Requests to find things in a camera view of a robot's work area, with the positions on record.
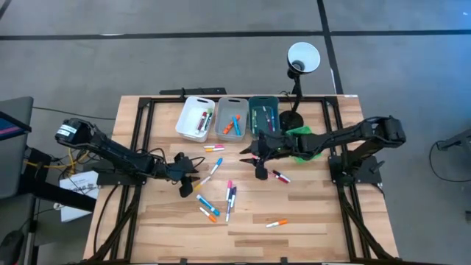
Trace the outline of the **dark teal plastic bin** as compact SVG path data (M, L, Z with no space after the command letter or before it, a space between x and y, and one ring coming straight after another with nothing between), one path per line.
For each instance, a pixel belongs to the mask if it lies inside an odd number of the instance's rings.
M278 105L279 100L275 96L253 96L249 99L249 124L250 129L253 137L257 137L259 132L262 131L266 134L273 134L280 132L280 122L279 122L279 112L278 112ZM269 131L267 126L266 117L263 112L263 106L266 106L268 110L268 114L271 116L271 109L274 108L275 111L275 131ZM257 127L255 129L252 128L252 110L257 111Z

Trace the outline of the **dark monitor with coloured screen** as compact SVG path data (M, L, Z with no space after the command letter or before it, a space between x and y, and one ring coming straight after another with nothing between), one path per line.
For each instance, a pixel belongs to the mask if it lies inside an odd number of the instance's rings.
M0 141L26 135L32 131L29 125L0 111Z

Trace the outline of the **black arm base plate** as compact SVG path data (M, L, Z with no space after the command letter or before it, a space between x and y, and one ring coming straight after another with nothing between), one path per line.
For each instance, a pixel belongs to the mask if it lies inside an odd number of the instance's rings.
M342 156L328 158L331 179L337 185L350 186L354 183L380 184L379 168L385 163L378 162L375 156L348 164Z
M146 183L146 174L152 168L152 160L145 157L130 157L102 160L92 166L99 174L100 186L139 186Z

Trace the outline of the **black stand leg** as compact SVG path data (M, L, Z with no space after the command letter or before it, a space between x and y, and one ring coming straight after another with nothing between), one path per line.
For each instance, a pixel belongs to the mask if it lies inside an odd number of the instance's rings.
M93 211L96 199L80 192L61 188L46 181L50 169L53 169L52 156L37 149L26 150L27 159L22 171L19 184L19 194L32 194L38 199L58 202L61 205L84 211Z

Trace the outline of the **yellow cap white marker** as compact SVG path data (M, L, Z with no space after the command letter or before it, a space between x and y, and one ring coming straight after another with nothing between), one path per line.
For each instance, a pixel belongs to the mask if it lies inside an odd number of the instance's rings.
M202 180L201 182L199 182L199 183L194 187L194 191L200 190L201 187L203 187L203 185L206 184L206 182L208 182L211 178L212 178L212 176L208 176L208 177L206 177L204 180Z

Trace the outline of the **dark red fat marker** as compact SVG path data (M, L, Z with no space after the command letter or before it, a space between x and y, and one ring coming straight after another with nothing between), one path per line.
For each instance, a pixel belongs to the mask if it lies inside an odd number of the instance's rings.
M198 125L196 127L196 131L195 131L196 134L199 134L202 131L202 128L205 125L205 121L206 121L207 116L208 116L208 112L204 111L202 113L201 118L200 118L200 120L198 122Z

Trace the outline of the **teal fat marker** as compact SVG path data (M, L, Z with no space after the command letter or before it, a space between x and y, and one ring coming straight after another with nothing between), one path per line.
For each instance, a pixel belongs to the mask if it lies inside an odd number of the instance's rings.
M210 204L202 195L197 194L196 198L208 209L210 210L215 216L220 216L220 212L217 208L215 208L212 204Z

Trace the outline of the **red thin marker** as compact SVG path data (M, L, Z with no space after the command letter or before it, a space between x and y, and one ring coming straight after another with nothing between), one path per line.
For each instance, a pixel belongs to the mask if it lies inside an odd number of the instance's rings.
M273 173L273 172L269 172L268 175L269 175L270 177L273 177L273 178L275 178L275 179L281 181L282 183L286 183L286 184L290 183L289 180L287 180L287 179L285 179L285 178L283 178L283 177L281 177L281 176L279 176L279 175L277 175L277 174L275 174L275 173Z

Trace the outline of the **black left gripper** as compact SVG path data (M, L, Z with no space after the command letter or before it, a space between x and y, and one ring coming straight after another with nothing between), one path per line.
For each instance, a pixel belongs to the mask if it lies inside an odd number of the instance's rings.
M174 162L166 166L166 178L173 182L181 182L179 188L180 196L188 197L193 192L193 183L200 180L200 177L191 176L191 174L199 173L192 160L185 156L183 152L179 152L174 157Z

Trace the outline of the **grey plastic bin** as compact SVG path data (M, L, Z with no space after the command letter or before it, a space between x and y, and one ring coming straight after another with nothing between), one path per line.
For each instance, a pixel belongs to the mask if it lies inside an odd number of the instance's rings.
M248 110L249 104L246 99L233 97L221 98L218 102L216 122L214 125L214 131L217 138L222 141L242 141L247 128ZM228 134L224 134L224 128L233 121L233 117L237 114L240 115L238 126L241 131L241 135L236 135L234 127Z

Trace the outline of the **green plastic mesh basket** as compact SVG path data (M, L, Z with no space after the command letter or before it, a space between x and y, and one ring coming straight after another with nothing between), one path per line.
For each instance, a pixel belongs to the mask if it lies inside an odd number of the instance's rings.
M307 135L307 134L311 134L311 133L312 133L312 131L311 131L311 128L309 126L298 127L298 128L286 131L287 135L293 135L293 134ZM315 155L312 158L309 158L307 160L304 160L304 159L299 158L299 157L293 157L293 159L297 164L304 164L304 163L307 163L308 161L320 158L321 156L322 156L321 154L318 154L318 155Z

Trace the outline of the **black gooseneck desk lamp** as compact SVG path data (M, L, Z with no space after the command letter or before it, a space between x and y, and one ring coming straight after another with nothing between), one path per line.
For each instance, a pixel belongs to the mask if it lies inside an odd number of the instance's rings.
M292 93L296 97L291 109L280 114L280 128L282 131L303 127L303 118L297 112L302 98L300 77L317 70L321 61L318 49L307 42L297 42L291 45L287 51L286 59L288 63L287 75L294 81Z

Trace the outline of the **orange highlighter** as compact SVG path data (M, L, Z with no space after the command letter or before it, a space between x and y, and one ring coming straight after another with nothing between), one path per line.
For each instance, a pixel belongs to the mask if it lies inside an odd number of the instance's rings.
M235 118L236 118L236 120L239 120L239 119L240 119L240 115L237 114L237 115L235 116ZM230 123L224 128L223 133L224 133L224 134L228 134L229 131L233 128L233 126L234 126L234 123L233 123L233 122L230 122Z

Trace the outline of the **maroon thin marker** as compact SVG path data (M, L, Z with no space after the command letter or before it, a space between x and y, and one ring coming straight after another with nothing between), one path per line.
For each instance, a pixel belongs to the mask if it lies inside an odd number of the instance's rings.
M263 106L263 112L264 112L264 115L266 117L266 121L267 121L267 126L269 128L269 131L272 131L273 130L273 126L272 126L272 119L271 119L271 116L268 114L268 110L266 109L266 106Z

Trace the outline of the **white plastic bin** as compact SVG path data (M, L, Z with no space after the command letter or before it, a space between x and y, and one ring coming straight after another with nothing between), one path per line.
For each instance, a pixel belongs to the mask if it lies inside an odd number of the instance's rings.
M195 133L196 127L204 111L208 112L209 109L213 109L211 119L214 117L215 106L215 102L210 99L197 96L188 97L183 105L183 110L180 114L175 130L184 139L199 143L205 142L208 138L210 124L207 131L204 131L202 128L202 131L199 134Z

